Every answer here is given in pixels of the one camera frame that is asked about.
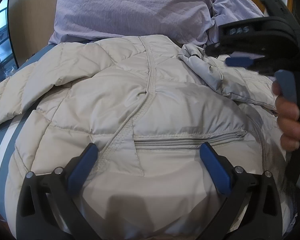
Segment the person's right hand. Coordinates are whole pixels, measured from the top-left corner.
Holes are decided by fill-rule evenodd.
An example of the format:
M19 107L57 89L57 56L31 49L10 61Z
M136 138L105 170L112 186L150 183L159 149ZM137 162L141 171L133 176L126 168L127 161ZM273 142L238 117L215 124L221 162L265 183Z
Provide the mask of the person's right hand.
M281 93L280 85L274 81L273 93L277 96L275 101L278 113L277 123L283 135L280 142L284 150L293 152L300 147L300 110L295 103L286 100Z

